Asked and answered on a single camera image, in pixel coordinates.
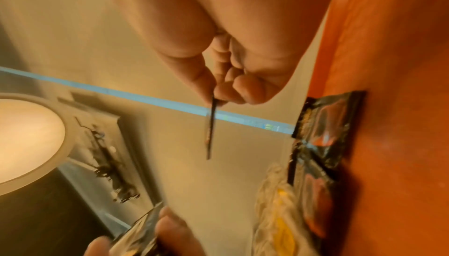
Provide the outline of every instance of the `blue tape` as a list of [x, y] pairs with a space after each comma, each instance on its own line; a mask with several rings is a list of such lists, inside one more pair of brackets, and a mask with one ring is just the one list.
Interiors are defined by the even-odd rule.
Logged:
[[[93, 86], [93, 85], [69, 81], [69, 80], [62, 80], [62, 79], [57, 79], [57, 78], [53, 78], [53, 77], [49, 77], [49, 76], [45, 76], [45, 75], [36, 74], [36, 73], [19, 71], [19, 70], [2, 67], [2, 66], [0, 66], [0, 71], [5, 72], [5, 73], [13, 73], [13, 74], [17, 74], [20, 76], [29, 77], [29, 78], [33, 78], [33, 79], [37, 79], [37, 80], [55, 82], [55, 83], [66, 85], [66, 86], [69, 86], [72, 88], [80, 88], [80, 89], [89, 90], [89, 91], [96, 92], [96, 93], [112, 95], [112, 96], [116, 96], [116, 97], [120, 97], [120, 98], [125, 98], [125, 99], [129, 99], [129, 100], [133, 100], [133, 101], [138, 101], [138, 102], [154, 105], [154, 106], [159, 106], [162, 108], [182, 111], [182, 112], [200, 115], [200, 116], [206, 116], [209, 111], [209, 109], [207, 109], [205, 107], [196, 106], [196, 105], [192, 105], [192, 104], [170, 101], [170, 100], [166, 100], [166, 99], [160, 99], [160, 98], [155, 98], [155, 97], [150, 97], [150, 96], [145, 96], [145, 95], [139, 95], [139, 94], [124, 92], [124, 91], [120, 91], [120, 90], [109, 89], [109, 88], [102, 88], [102, 87], [98, 87], [98, 86]], [[246, 116], [246, 115], [226, 112], [226, 111], [220, 111], [220, 110], [216, 112], [215, 118], [218, 120], [228, 121], [231, 123], [265, 129], [265, 130], [269, 130], [269, 131], [273, 131], [273, 132], [281, 132], [281, 133], [285, 133], [285, 134], [289, 134], [289, 135], [291, 135], [293, 133], [293, 128], [294, 128], [293, 125], [286, 124], [286, 123], [280, 123], [280, 122], [276, 122], [276, 121], [271, 121], [271, 120], [256, 118], [256, 117], [252, 117], [252, 116]]]

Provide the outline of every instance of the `hand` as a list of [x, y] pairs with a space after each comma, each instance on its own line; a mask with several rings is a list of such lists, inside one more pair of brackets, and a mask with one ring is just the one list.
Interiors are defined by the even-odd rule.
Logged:
[[[115, 0], [206, 102], [259, 104], [287, 84], [330, 0]], [[202, 52], [210, 46], [212, 72]]]
[[169, 207], [160, 211], [156, 235], [164, 247], [176, 256], [206, 255], [187, 223]]
[[109, 256], [110, 241], [102, 236], [92, 241], [86, 249], [84, 256]]

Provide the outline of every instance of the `light fixture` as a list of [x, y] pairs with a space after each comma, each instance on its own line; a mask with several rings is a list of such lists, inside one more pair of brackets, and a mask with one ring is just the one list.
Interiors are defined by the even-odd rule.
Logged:
[[43, 177], [68, 156], [75, 124], [56, 104], [0, 93], [0, 195]]

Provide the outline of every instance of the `lamp rim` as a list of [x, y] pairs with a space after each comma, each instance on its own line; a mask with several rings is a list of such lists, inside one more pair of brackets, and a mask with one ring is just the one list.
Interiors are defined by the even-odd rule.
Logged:
[[44, 164], [19, 177], [0, 183], [0, 196], [20, 189], [44, 177], [45, 175], [50, 173], [50, 171], [63, 163], [73, 149], [73, 146], [75, 144], [76, 131], [75, 121], [71, 119], [70, 115], [67, 114], [65, 109], [60, 107], [55, 102], [33, 95], [0, 92], [0, 100], [3, 99], [27, 101], [50, 109], [62, 120], [65, 128], [65, 135], [64, 141], [62, 142], [62, 145], [59, 147], [58, 151], [56, 151], [56, 153]]

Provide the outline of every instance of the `handheld black object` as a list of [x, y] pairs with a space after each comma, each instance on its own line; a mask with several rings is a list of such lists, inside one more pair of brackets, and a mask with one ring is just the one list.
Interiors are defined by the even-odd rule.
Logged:
[[158, 241], [154, 229], [159, 220], [159, 212], [164, 207], [157, 204], [146, 215], [137, 220], [125, 233], [114, 239], [109, 250], [110, 256], [171, 256], [172, 254]]
[[212, 106], [210, 108], [207, 117], [207, 132], [206, 132], [206, 159], [209, 160], [212, 151], [212, 137], [214, 134], [214, 124], [215, 124], [215, 112], [217, 109], [218, 100], [212, 97]]

